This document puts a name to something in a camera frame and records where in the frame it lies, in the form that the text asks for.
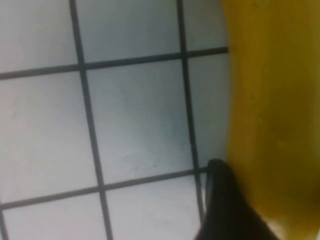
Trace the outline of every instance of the floor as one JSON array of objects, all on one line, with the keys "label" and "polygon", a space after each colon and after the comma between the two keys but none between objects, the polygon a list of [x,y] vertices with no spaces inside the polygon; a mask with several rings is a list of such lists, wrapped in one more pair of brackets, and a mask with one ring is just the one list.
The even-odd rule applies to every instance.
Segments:
[{"label": "floor", "polygon": [[226,153],[219,0],[2,0],[0,32],[0,240],[192,240]]}]

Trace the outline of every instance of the dark grout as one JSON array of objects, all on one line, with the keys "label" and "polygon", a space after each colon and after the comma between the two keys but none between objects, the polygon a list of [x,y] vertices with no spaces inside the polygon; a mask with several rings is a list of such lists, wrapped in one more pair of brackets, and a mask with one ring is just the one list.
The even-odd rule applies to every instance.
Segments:
[{"label": "dark grout", "polygon": [[9,240],[8,231],[5,223],[5,217],[2,209],[0,208],[0,234],[2,240]]},{"label": "dark grout", "polygon": [[[208,48],[204,50],[188,51],[186,53],[186,57],[196,58],[196,57],[204,57],[204,56],[226,54],[226,53],[228,53],[227,47],[217,47],[217,48]],[[118,60],[87,62],[87,63],[83,63],[81,67],[79,66],[79,64],[49,66],[49,67],[34,68],[34,69],[28,69],[28,70],[3,72],[3,73],[0,73],[0,80],[35,77],[35,76],[43,76],[43,75],[49,75],[49,74],[69,73],[69,72],[80,71],[80,68],[83,68],[84,70],[94,70],[94,69],[121,67],[121,66],[129,66],[129,65],[136,65],[136,64],[156,63],[156,62],[163,62],[163,61],[170,61],[170,60],[179,60],[181,58],[182,58],[181,52],[175,52],[175,53],[168,53],[168,54],[133,57],[133,58],[126,58],[126,59],[118,59]]]},{"label": "dark grout", "polygon": [[95,187],[88,187],[80,190],[62,192],[62,193],[57,193],[57,194],[52,194],[47,196],[40,196],[40,197],[35,197],[35,198],[30,198],[25,200],[12,201],[8,203],[2,203],[0,205],[0,210],[8,210],[8,209],[26,207],[26,206],[35,205],[35,204],[43,204],[47,202],[93,194],[97,192],[99,192],[99,188],[95,186]]},{"label": "dark grout", "polygon": [[[200,174],[198,172],[199,161],[198,161],[195,125],[194,125],[194,119],[193,119],[192,93],[191,93],[190,77],[189,77],[188,53],[187,53],[186,29],[185,29],[185,17],[184,17],[183,4],[184,4],[183,0],[176,0],[178,25],[179,25],[180,51],[182,54],[181,61],[182,61],[185,105],[186,105],[186,114],[187,114],[188,129],[189,129],[189,140],[191,145],[193,169],[196,172],[194,175],[196,199],[197,199],[198,210],[199,210],[199,218],[200,218],[200,222],[202,223],[205,217],[205,210],[204,210],[203,200],[202,200]],[[203,54],[203,52],[196,51],[196,54],[194,55],[197,55],[197,54],[200,55],[200,54]]]},{"label": "dark grout", "polygon": [[75,40],[76,55],[77,55],[78,64],[80,68],[79,71],[80,71],[81,85],[82,85],[82,91],[83,91],[86,119],[87,119],[88,128],[89,128],[93,162],[94,162],[95,174],[96,174],[96,179],[98,184],[105,233],[108,240],[113,240],[108,203],[106,198],[106,192],[104,190],[104,177],[103,177],[100,155],[99,155],[98,141],[97,141],[97,135],[96,135],[96,129],[95,129],[94,115],[93,115],[92,105],[91,105],[87,72],[86,72],[86,69],[84,68],[85,57],[84,57],[84,51],[83,51],[83,46],[81,42],[81,34],[80,34],[76,0],[69,0],[69,4],[70,4],[72,28],[73,28],[73,34],[74,34],[74,40]]},{"label": "dark grout", "polygon": [[139,179],[132,179],[128,181],[111,183],[111,184],[105,185],[104,189],[114,190],[114,189],[120,189],[120,188],[127,188],[127,187],[141,185],[141,184],[149,184],[149,183],[160,182],[164,180],[171,180],[171,179],[186,177],[194,174],[195,174],[195,170],[193,169],[186,170],[186,171],[173,172],[173,173],[166,173],[166,174],[161,174],[157,176],[149,176],[149,177],[144,177]]},{"label": "dark grout", "polygon": [[[206,167],[199,168],[198,174],[205,173],[206,171],[207,171]],[[160,182],[165,180],[192,176],[192,175],[195,175],[196,173],[197,172],[194,169],[178,171],[178,172],[166,173],[166,174],[161,174],[156,176],[149,176],[149,177],[143,177],[143,178],[132,179],[127,181],[121,181],[117,183],[105,184],[103,185],[102,188],[103,188],[103,191],[105,192],[105,191],[110,191],[115,189],[132,187],[136,185],[150,184],[150,183],[155,183],[155,182]],[[95,186],[95,187],[88,187],[84,189],[74,190],[74,191],[51,194],[47,196],[40,196],[40,197],[34,197],[34,198],[24,199],[19,201],[6,202],[6,203],[0,204],[0,211],[13,209],[13,208],[26,207],[30,205],[42,204],[47,202],[53,202],[57,200],[68,199],[68,198],[73,198],[73,197],[78,197],[78,196],[83,196],[88,194],[99,193],[100,189],[101,189],[100,187]]]}]

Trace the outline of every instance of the yellow fabric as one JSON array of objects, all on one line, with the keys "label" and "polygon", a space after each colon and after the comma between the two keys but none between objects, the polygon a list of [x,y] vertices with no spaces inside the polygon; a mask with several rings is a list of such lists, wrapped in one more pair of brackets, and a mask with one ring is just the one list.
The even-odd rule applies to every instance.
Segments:
[{"label": "yellow fabric", "polygon": [[320,228],[320,0],[222,0],[232,87],[227,160],[286,240]]}]

